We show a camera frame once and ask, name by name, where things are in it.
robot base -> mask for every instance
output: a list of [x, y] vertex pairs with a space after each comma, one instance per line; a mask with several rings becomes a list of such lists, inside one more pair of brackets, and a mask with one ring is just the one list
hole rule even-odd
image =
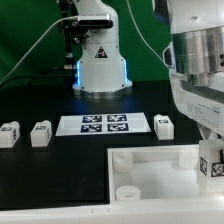
[[121, 97], [123, 95], [131, 94], [132, 85], [116, 90], [116, 91], [111, 91], [111, 92], [88, 92], [85, 90], [77, 89], [75, 86], [73, 86], [73, 93], [74, 93], [74, 96], [81, 96], [88, 99], [107, 100], [107, 99], [114, 99], [114, 98]]

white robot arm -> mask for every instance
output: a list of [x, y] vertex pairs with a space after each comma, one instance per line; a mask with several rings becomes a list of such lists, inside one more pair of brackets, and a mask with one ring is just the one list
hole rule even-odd
[[177, 108], [224, 136], [223, 1], [162, 0], [153, 5], [171, 26], [170, 80]]
[[223, 0], [154, 0], [155, 15], [171, 26], [171, 87], [180, 112], [199, 123], [198, 184], [202, 195], [224, 193]]
[[75, 95], [93, 99], [118, 97], [130, 89], [126, 61], [119, 52], [118, 15], [101, 0], [72, 0], [77, 20], [74, 29], [86, 29], [83, 55], [77, 63]]

green screen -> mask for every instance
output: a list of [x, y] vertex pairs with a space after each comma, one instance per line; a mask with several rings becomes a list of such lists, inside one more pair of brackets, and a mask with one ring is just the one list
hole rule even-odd
[[[166, 80], [166, 67], [144, 45], [131, 21], [126, 0], [104, 0], [119, 15], [120, 51], [127, 59], [128, 76], [132, 81]], [[152, 15], [151, 0], [130, 0], [137, 24], [159, 55], [170, 41], [169, 27]], [[0, 79], [9, 72], [46, 29], [61, 18], [56, 0], [0, 1]], [[75, 59], [80, 47], [73, 47]], [[22, 63], [13, 76], [35, 75], [45, 69], [64, 65], [63, 34], [54, 28]]]

black table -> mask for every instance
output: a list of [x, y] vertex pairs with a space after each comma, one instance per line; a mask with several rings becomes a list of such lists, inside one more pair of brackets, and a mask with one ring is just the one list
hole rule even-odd
[[[151, 133], [55, 137], [62, 115], [144, 112]], [[175, 139], [159, 141], [153, 117], [168, 115]], [[36, 122], [52, 122], [47, 148], [33, 149]], [[70, 88], [11, 87], [0, 91], [0, 125], [18, 121], [21, 137], [11, 150], [0, 150], [0, 210], [53, 208], [109, 203], [107, 149], [198, 144], [197, 125], [180, 114], [168, 81], [137, 82], [133, 93], [114, 100], [74, 97]]]

white block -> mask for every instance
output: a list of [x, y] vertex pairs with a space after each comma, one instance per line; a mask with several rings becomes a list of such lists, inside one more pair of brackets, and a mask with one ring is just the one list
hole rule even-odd
[[174, 125], [168, 116], [156, 115], [154, 117], [154, 130], [159, 140], [174, 139]]
[[52, 136], [51, 122], [38, 122], [34, 126], [31, 136], [32, 147], [46, 147]]
[[0, 128], [0, 148], [12, 148], [20, 136], [18, 122], [5, 123]]

